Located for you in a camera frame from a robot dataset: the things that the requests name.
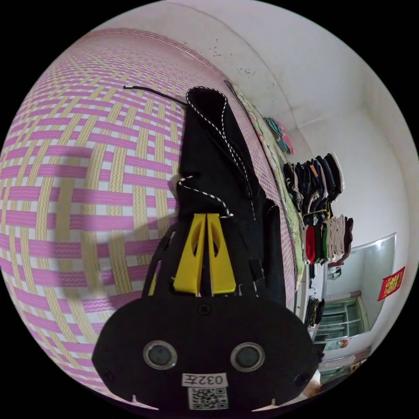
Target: red poster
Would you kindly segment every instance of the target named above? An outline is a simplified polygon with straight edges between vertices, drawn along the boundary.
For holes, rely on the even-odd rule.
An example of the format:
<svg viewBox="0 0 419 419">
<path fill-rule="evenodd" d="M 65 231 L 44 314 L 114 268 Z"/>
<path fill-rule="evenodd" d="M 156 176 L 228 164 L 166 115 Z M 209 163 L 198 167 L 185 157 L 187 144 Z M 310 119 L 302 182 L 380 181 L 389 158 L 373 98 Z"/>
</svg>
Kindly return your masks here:
<svg viewBox="0 0 419 419">
<path fill-rule="evenodd" d="M 383 279 L 383 285 L 381 286 L 380 295 L 377 301 L 384 300 L 384 298 L 388 297 L 400 288 L 404 273 L 405 268 L 401 268 L 400 271 L 397 271 L 395 274 Z"/>
</svg>

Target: qr code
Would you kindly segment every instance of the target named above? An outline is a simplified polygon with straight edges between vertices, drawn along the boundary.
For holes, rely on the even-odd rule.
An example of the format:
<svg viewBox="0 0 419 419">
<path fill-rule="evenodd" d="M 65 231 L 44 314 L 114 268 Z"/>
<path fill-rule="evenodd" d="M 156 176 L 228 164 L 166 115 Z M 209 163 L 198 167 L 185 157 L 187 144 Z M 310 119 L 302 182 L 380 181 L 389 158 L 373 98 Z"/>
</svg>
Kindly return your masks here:
<svg viewBox="0 0 419 419">
<path fill-rule="evenodd" d="M 218 410 L 228 408 L 227 389 L 219 388 L 188 388 L 189 409 Z"/>
</svg>

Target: black cord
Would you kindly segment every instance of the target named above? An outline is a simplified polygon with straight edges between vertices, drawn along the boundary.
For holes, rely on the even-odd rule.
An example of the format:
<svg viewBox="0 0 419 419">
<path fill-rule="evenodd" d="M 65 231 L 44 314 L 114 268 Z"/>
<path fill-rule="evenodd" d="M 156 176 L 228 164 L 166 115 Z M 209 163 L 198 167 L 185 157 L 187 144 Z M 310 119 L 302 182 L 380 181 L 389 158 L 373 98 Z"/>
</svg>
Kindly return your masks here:
<svg viewBox="0 0 419 419">
<path fill-rule="evenodd" d="M 182 102 L 179 99 L 176 99 L 174 97 L 165 95 L 164 93 L 158 92 L 157 90 L 150 89 L 149 87 L 143 87 L 143 86 L 124 86 L 124 90 L 132 90 L 132 89 L 135 89 L 135 90 L 145 90 L 146 92 L 155 93 L 156 95 L 165 97 L 166 99 L 173 100 L 174 102 L 179 103 L 179 105 L 183 105 L 183 106 L 187 105 L 185 102 Z"/>
</svg>

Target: bed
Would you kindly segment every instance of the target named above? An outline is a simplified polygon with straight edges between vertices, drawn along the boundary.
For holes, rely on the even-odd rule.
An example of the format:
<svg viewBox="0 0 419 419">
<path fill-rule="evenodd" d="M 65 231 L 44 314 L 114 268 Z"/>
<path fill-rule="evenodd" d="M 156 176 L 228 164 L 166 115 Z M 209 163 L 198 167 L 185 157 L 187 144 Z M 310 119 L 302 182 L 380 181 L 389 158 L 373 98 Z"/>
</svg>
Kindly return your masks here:
<svg viewBox="0 0 419 419">
<path fill-rule="evenodd" d="M 255 134 L 225 79 L 160 35 L 93 32 L 49 66 L 10 127 L 0 157 L 7 289 L 45 353 L 101 394 L 116 398 L 92 365 L 97 336 L 116 309 L 141 296 L 159 238 L 176 220 L 185 116 L 178 104 L 124 85 L 179 97 L 201 85 L 227 96 L 259 181 L 280 205 L 288 304 L 293 300 L 297 238 L 281 182 L 278 188 L 279 155 Z"/>
</svg>

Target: screw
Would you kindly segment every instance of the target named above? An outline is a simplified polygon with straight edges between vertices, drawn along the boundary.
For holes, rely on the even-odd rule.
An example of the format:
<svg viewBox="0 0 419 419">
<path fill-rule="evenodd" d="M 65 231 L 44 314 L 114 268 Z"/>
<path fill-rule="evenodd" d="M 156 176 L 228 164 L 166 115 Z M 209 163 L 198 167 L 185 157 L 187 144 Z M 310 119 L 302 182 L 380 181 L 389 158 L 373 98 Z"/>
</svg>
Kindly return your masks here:
<svg viewBox="0 0 419 419">
<path fill-rule="evenodd" d="M 201 315 L 201 316 L 207 316 L 210 313 L 211 313 L 211 307 L 208 304 L 203 303 L 203 304 L 200 304 L 198 306 L 198 314 L 199 315 Z"/>
<path fill-rule="evenodd" d="M 309 381 L 309 376 L 307 374 L 300 374 L 295 379 L 295 385 L 297 387 L 301 387 L 302 385 L 308 383 L 308 381 Z"/>
</svg>

